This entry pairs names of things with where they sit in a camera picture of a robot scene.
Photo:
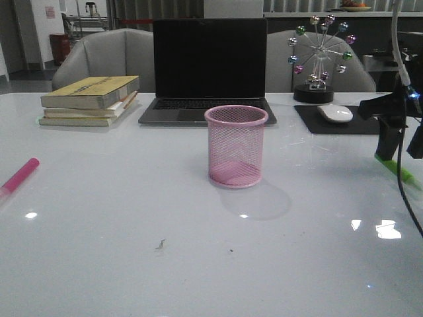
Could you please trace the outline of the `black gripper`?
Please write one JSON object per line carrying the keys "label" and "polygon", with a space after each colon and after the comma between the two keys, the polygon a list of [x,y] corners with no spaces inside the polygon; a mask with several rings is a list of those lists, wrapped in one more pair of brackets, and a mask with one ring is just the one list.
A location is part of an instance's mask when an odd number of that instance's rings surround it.
{"label": "black gripper", "polygon": [[[414,57],[403,54],[394,58],[398,64],[393,91],[360,102],[358,114],[363,119],[378,117],[379,140],[375,157],[381,161],[393,159],[404,139],[405,120],[399,116],[422,117],[422,48]],[[413,122],[406,132],[409,136],[407,153],[422,159],[422,122]]]}

